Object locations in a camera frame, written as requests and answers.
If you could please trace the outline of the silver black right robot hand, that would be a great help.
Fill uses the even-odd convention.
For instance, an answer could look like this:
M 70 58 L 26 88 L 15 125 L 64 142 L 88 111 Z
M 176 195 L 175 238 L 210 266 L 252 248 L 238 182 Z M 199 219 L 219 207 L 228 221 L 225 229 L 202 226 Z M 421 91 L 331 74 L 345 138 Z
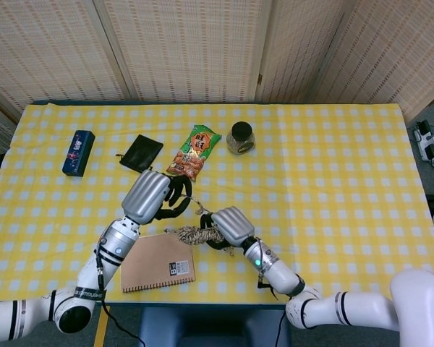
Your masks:
M 216 250 L 233 246 L 243 249 L 243 253 L 256 242 L 255 227 L 235 206 L 223 208 L 216 213 L 206 213 L 200 217 L 200 228 L 216 227 L 223 236 L 223 241 L 206 241 L 208 246 Z

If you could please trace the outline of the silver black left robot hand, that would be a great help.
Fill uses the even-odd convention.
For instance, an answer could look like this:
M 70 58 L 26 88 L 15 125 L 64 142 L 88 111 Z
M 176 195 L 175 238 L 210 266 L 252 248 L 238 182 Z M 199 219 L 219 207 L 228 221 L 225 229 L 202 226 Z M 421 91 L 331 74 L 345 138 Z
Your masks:
M 143 171 L 122 202 L 124 214 L 139 225 L 180 216 L 192 196 L 189 177 Z

